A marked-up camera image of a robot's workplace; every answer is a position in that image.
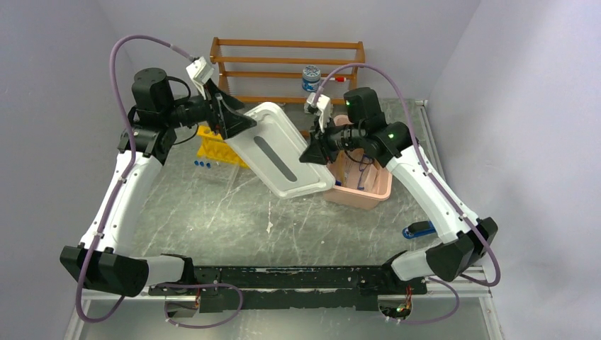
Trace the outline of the white plastic lid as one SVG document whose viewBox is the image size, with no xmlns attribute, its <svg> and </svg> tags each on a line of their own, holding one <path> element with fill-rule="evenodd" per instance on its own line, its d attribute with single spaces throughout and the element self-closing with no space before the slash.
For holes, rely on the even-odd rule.
<svg viewBox="0 0 601 340">
<path fill-rule="evenodd" d="M 325 165 L 299 161 L 308 143 L 280 106 L 261 103 L 243 116 L 256 125 L 225 142 L 273 194 L 297 198 L 335 186 L 335 178 Z"/>
</svg>

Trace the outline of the blue safety glasses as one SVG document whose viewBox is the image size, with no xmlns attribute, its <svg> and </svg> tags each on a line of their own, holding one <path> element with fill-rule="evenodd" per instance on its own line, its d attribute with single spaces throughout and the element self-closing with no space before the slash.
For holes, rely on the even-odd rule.
<svg viewBox="0 0 601 340">
<path fill-rule="evenodd" d="M 364 152 L 357 150 L 350 154 L 351 161 L 356 164 L 356 170 L 354 171 L 350 186 L 357 190 L 363 191 L 365 189 L 366 180 L 369 171 L 373 165 L 374 159 L 370 156 L 365 155 Z"/>
</svg>

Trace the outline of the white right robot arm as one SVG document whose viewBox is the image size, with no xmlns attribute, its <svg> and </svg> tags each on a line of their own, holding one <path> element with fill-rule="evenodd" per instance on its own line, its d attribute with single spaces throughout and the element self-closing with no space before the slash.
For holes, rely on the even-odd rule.
<svg viewBox="0 0 601 340">
<path fill-rule="evenodd" d="M 438 244 L 398 254 L 382 275 L 384 288 L 400 293 L 413 278 L 437 276 L 446 282 L 489 252 L 498 226 L 467 208 L 432 168 L 410 128 L 402 122 L 388 123 L 376 92 L 369 87 L 344 94 L 349 123 L 335 125 L 330 100 L 311 93 L 305 109 L 315 114 L 310 144 L 300 162 L 326 165 L 340 152 L 362 149 L 368 158 L 387 169 L 417 201 L 433 224 Z"/>
</svg>

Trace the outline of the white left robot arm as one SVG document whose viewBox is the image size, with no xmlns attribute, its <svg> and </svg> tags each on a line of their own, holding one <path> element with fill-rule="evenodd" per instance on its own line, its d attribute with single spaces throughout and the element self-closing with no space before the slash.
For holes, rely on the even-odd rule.
<svg viewBox="0 0 601 340">
<path fill-rule="evenodd" d="M 139 71 L 131 91 L 135 106 L 126 115 L 126 130 L 118 145 L 110 188 L 88 232 L 78 246 L 65 246 L 60 263 L 80 288 L 135 297 L 147 286 L 168 283 L 180 295 L 196 285 L 191 258 L 163 254 L 131 257 L 131 242 L 144 199 L 176 143 L 177 128 L 208 123 L 225 139 L 256 122 L 240 114 L 244 103 L 219 89 L 211 79 L 199 82 L 198 95 L 176 99 L 174 77 L 163 69 Z"/>
</svg>

